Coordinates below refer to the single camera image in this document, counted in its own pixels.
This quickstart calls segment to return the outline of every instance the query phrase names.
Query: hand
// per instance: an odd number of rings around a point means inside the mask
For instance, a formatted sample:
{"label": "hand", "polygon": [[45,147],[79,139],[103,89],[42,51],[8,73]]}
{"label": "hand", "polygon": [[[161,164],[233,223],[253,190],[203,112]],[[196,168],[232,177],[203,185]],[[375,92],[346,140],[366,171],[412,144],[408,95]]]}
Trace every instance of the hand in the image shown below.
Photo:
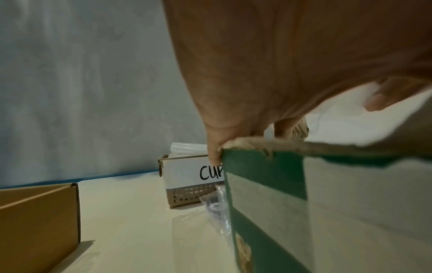
{"label": "hand", "polygon": [[432,79],[432,1],[164,0],[180,70],[220,163],[226,141],[292,129],[394,75]]}
{"label": "hand", "polygon": [[429,81],[408,77],[390,77],[378,83],[381,84],[379,90],[364,103],[365,109],[369,112],[381,111],[424,92],[425,88],[431,84]]}

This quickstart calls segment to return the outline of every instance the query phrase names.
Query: white table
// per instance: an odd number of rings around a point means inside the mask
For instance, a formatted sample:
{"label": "white table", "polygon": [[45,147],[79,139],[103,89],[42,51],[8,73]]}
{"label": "white table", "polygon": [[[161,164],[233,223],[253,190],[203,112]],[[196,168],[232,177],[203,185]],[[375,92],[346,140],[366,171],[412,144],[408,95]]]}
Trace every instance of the white table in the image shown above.
{"label": "white table", "polygon": [[52,273],[238,272],[203,206],[170,209],[157,173],[79,183],[81,244]]}

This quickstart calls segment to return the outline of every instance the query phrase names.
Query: concrete wall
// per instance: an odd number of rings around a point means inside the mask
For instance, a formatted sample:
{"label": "concrete wall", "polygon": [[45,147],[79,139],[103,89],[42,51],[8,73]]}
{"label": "concrete wall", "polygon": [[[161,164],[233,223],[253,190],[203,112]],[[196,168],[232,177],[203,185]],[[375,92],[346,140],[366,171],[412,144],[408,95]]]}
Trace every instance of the concrete wall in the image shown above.
{"label": "concrete wall", "polygon": [[205,143],[159,0],[0,0],[0,187]]}

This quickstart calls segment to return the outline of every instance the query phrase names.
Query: green and white box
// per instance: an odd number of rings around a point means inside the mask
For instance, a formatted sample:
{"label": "green and white box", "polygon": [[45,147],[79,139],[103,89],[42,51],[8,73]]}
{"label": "green and white box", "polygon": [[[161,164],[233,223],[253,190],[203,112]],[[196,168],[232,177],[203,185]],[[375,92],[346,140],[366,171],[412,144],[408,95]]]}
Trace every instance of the green and white box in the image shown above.
{"label": "green and white box", "polygon": [[432,272],[432,157],[401,154],[228,143],[223,166],[241,272]]}

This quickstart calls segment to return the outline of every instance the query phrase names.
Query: box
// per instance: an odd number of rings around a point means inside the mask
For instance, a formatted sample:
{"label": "box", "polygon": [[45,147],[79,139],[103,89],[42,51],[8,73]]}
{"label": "box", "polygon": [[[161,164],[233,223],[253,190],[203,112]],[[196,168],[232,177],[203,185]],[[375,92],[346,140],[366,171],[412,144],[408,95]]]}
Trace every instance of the box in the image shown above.
{"label": "box", "polygon": [[425,273],[432,156],[237,139],[223,164],[243,273]]}
{"label": "box", "polygon": [[211,166],[207,155],[171,154],[159,159],[170,208],[200,202],[225,180],[222,165]]}
{"label": "box", "polygon": [[0,190],[3,273],[45,273],[81,240],[78,185]]}

